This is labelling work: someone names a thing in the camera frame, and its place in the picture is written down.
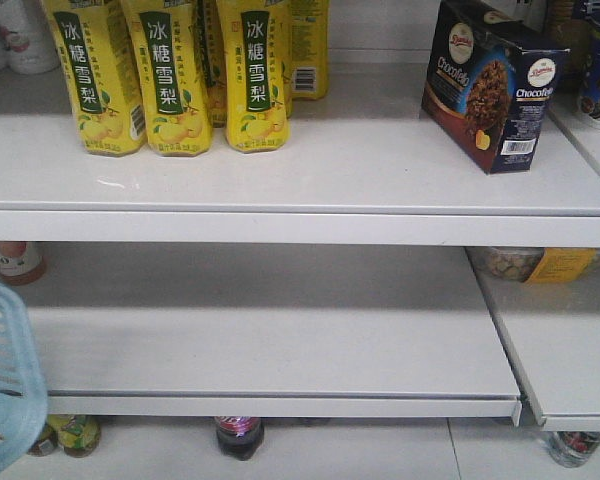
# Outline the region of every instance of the bottle label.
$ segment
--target bottle label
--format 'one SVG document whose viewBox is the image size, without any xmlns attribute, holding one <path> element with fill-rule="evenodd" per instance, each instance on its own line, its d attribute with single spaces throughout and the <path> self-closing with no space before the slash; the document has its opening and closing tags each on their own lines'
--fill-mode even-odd
<svg viewBox="0 0 600 480">
<path fill-rule="evenodd" d="M 5 277 L 24 275 L 42 262 L 35 242 L 0 242 L 0 274 Z"/>
</svg>

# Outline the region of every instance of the white shelf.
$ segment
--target white shelf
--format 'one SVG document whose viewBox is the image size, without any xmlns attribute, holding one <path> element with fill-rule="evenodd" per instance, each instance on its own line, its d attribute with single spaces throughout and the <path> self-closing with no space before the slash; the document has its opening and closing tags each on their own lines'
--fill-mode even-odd
<svg viewBox="0 0 600 480">
<path fill-rule="evenodd" d="M 193 159 L 88 155 L 59 70 L 1 72 L 0 238 L 600 247 L 600 178 L 555 125 L 530 172 L 487 176 L 421 114 L 424 71 L 335 64 L 280 151 L 218 130 Z"/>
<path fill-rule="evenodd" d="M 459 480 L 444 420 L 334 419 L 305 427 L 271 419 L 265 428 L 262 446 L 251 460 L 240 462 L 220 453 L 210 419 L 120 417 L 104 424 L 91 456 L 75 459 L 60 451 L 25 456 L 0 480 Z"/>
<path fill-rule="evenodd" d="M 538 424 L 600 431 L 600 274 L 557 285 L 479 279 Z"/>
<path fill-rule="evenodd" d="M 552 118 L 582 156 L 600 175 L 600 129 L 580 121 L 576 115 L 576 96 L 559 95 L 554 101 Z"/>
<path fill-rule="evenodd" d="M 449 421 L 462 480 L 600 479 L 600 447 L 578 468 L 565 468 L 549 455 L 537 426 L 512 428 L 489 419 Z"/>
<path fill-rule="evenodd" d="M 17 291 L 52 412 L 517 420 L 461 248 L 44 247 Z"/>
</svg>

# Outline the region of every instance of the green label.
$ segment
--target green label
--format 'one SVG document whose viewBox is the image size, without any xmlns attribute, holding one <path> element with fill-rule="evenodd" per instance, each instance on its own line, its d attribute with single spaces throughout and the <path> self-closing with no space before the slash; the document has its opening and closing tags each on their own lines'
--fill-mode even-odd
<svg viewBox="0 0 600 480">
<path fill-rule="evenodd" d="M 178 91 L 171 32 L 171 15 L 163 12 L 143 12 L 140 21 L 147 39 L 156 88 L 158 112 L 178 115 L 184 112 Z"/>
<path fill-rule="evenodd" d="M 267 29 L 269 12 L 242 13 L 242 35 L 245 46 L 247 76 L 247 110 L 262 112 L 271 108 L 267 62 Z"/>
<path fill-rule="evenodd" d="M 198 0 L 198 18 L 196 19 L 198 28 L 195 34 L 198 35 L 198 45 L 200 46 L 200 56 L 202 57 L 201 62 L 204 80 L 207 88 L 209 88 L 213 87 L 216 82 L 211 73 L 211 59 L 209 58 L 209 49 L 207 48 L 207 12 L 205 11 L 204 3 L 204 0 Z"/>
<path fill-rule="evenodd" d="M 76 91 L 80 99 L 80 109 L 86 113 L 102 113 L 98 89 L 89 61 L 89 53 L 84 41 L 84 33 L 78 15 L 69 12 L 53 14 L 66 48 L 65 55 L 71 63 Z"/>
</svg>

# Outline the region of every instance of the box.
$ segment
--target box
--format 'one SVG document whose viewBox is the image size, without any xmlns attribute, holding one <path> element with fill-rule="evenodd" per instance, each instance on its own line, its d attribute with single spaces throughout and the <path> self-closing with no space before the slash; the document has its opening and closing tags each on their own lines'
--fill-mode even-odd
<svg viewBox="0 0 600 480">
<path fill-rule="evenodd" d="M 569 49 L 477 0 L 443 0 L 423 109 L 486 172 L 529 170 Z"/>
</svg>

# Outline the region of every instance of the brand logo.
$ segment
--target brand logo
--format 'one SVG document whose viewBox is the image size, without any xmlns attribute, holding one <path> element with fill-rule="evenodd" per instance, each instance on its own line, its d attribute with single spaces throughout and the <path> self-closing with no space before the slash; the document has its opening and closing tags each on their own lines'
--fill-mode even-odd
<svg viewBox="0 0 600 480">
<path fill-rule="evenodd" d="M 454 62 L 467 63 L 473 54 L 473 31 L 465 23 L 457 23 L 449 32 L 449 54 Z"/>
<path fill-rule="evenodd" d="M 527 80 L 532 87 L 541 88 L 551 83 L 556 76 L 556 64 L 550 58 L 541 58 L 529 69 Z"/>
</svg>

